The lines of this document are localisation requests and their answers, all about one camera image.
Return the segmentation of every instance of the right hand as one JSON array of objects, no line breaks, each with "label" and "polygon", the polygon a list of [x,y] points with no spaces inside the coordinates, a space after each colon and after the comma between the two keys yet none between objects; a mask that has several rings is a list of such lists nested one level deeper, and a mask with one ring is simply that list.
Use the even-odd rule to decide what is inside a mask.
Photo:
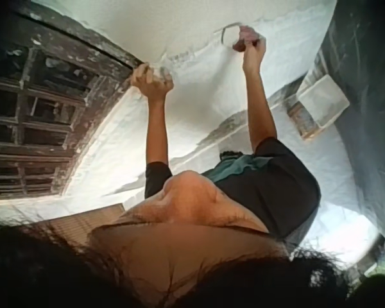
[{"label": "right hand", "polygon": [[253,45],[252,41],[245,41],[243,71],[245,74],[258,74],[260,73],[262,59],[266,52],[266,40],[260,38],[256,45]]},{"label": "right hand", "polygon": [[164,76],[164,80],[154,75],[154,69],[147,63],[136,68],[131,76],[131,85],[139,88],[148,101],[164,101],[166,95],[174,87],[170,74]]}]

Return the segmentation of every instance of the dark wall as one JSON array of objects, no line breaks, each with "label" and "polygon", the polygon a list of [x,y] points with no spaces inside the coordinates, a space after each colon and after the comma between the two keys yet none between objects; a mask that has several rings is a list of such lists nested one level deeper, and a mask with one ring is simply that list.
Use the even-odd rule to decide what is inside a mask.
[{"label": "dark wall", "polygon": [[336,121],[361,212],[385,236],[385,1],[339,0],[323,43],[329,72],[351,106]]}]

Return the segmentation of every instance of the t-shirt sleeve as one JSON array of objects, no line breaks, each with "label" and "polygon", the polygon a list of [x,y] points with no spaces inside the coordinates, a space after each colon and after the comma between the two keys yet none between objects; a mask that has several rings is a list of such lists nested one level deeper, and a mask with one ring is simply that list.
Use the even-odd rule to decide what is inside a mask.
[{"label": "t-shirt sleeve", "polygon": [[166,180],[172,177],[168,165],[163,162],[152,162],[146,167],[146,189],[145,198],[157,194],[164,186]]},{"label": "t-shirt sleeve", "polygon": [[261,187],[271,227],[277,237],[299,244],[318,210],[320,187],[301,160],[276,138],[262,141],[255,156],[270,158]]}]

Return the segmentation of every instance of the black t-shirt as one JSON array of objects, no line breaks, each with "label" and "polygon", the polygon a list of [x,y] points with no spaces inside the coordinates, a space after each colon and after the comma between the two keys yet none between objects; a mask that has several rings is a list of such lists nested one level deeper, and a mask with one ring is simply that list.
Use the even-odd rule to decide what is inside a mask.
[{"label": "black t-shirt", "polygon": [[[252,211],[270,234],[285,241],[292,251],[315,218],[321,198],[319,185],[294,153],[275,138],[263,140],[253,155],[272,158],[260,170],[246,168],[215,185]],[[166,164],[148,164],[145,197],[158,193],[171,176]]]}]

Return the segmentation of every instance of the dark hair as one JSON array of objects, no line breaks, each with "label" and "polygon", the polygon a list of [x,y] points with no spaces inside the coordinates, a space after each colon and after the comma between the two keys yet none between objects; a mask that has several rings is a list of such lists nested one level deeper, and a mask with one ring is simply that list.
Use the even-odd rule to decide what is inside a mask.
[{"label": "dark hair", "polygon": [[[108,255],[73,246],[50,228],[0,227],[1,306],[145,307],[149,300],[137,296],[124,273]],[[369,307],[385,298],[385,277],[369,278],[350,296],[349,285],[318,253],[234,260],[201,269],[193,289],[171,306]]]}]

